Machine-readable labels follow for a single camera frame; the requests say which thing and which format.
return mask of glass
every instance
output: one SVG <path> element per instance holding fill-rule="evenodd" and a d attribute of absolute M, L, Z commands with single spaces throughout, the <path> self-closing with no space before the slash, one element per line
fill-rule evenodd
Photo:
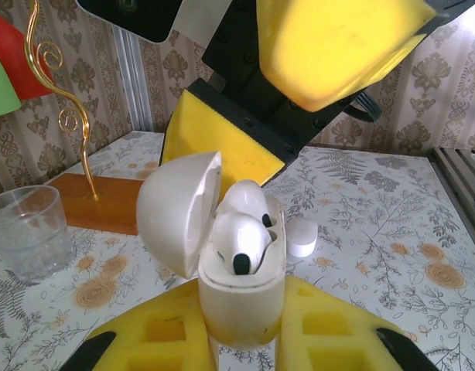
<path fill-rule="evenodd" d="M 0 195 L 0 258 L 24 281 L 64 269 L 73 246 L 59 191 L 31 185 Z"/>

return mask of table surface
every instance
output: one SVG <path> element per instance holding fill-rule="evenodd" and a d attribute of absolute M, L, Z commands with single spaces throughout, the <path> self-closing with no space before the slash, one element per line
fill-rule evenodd
<path fill-rule="evenodd" d="M 144 179 L 162 140 L 132 132 L 91 156 L 94 174 Z M 266 191 L 287 219 L 320 226 L 316 251 L 288 256 L 288 274 L 394 322 L 439 369 L 475 371 L 475 246 L 427 159 L 305 148 Z M 139 237 L 70 233 L 73 262 L 42 282 L 0 261 L 0 371 L 58 370 L 93 328 L 181 282 Z M 225 371 L 273 363 L 273 345 L 220 348 Z"/>

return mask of yellow foam holder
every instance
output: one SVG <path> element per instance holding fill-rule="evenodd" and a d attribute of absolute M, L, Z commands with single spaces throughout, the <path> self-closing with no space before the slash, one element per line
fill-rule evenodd
<path fill-rule="evenodd" d="M 224 97 L 211 93 L 212 88 L 205 87 L 203 81 L 193 84 L 204 87 L 205 92 L 210 91 L 215 100 L 203 101 L 191 87 L 183 91 L 167 127 L 161 164 L 195 153 L 219 151 L 222 156 L 220 200 L 235 182 L 250 179 L 262 186 L 285 167 L 285 162 L 261 142 L 225 114 L 217 112 Z"/>
<path fill-rule="evenodd" d="M 376 333 L 402 333 L 395 325 L 297 277 L 287 277 L 285 297 L 277 371 L 401 370 Z"/>
<path fill-rule="evenodd" d="M 277 371 L 401 370 L 376 334 L 377 328 L 402 333 L 399 328 L 300 278 L 285 279 L 280 326 Z M 218 369 L 218 349 L 210 345 L 197 279 L 103 324 L 87 342 L 105 334 L 115 337 L 103 354 L 94 347 L 85 352 L 93 357 L 100 353 L 93 371 Z M 74 364 L 81 362 L 77 357 Z"/>
<path fill-rule="evenodd" d="M 114 332 L 115 338 L 94 371 L 217 370 L 200 309 L 197 280 L 134 307 L 94 330 L 88 338 L 106 332 Z"/>
<path fill-rule="evenodd" d="M 425 37 L 424 0 L 258 0 L 264 76 L 307 111 L 371 85 Z"/>

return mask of orange wooden block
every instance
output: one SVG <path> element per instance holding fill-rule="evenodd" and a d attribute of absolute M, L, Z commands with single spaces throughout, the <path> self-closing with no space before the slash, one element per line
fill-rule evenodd
<path fill-rule="evenodd" d="M 50 183 L 60 192 L 67 225 L 138 235 L 136 201 L 140 180 L 94 177 L 98 199 L 91 195 L 85 175 L 62 174 Z"/>

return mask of patterned wallpaper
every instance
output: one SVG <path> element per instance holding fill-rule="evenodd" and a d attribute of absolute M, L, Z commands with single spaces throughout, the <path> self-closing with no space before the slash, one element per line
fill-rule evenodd
<path fill-rule="evenodd" d="M 131 130 L 111 27 L 74 0 L 41 4 L 37 37 L 64 51 L 65 65 L 53 78 L 90 110 L 96 151 Z M 0 15 L 21 31 L 27 14 L 27 1 L 0 0 Z M 183 89 L 211 70 L 201 62 L 203 48 L 178 32 L 161 45 L 140 40 L 140 46 L 154 128 L 164 131 Z M 436 146 L 475 149 L 475 6 L 369 91 L 384 110 L 378 122 L 341 114 L 312 144 L 410 155 Z M 66 135 L 56 124 L 63 106 L 49 95 L 0 117 L 0 192 L 43 182 L 79 161 L 79 134 Z"/>
<path fill-rule="evenodd" d="M 64 63 L 53 72 L 59 87 L 73 91 L 90 111 L 91 151 L 131 130 L 111 27 L 87 16 L 74 0 L 40 0 L 36 40 L 51 40 Z M 0 16 L 25 32 L 27 0 L 0 0 Z M 0 117 L 0 192 L 43 182 L 79 161 L 80 133 L 64 134 L 57 115 L 67 105 L 50 94 L 22 102 Z"/>

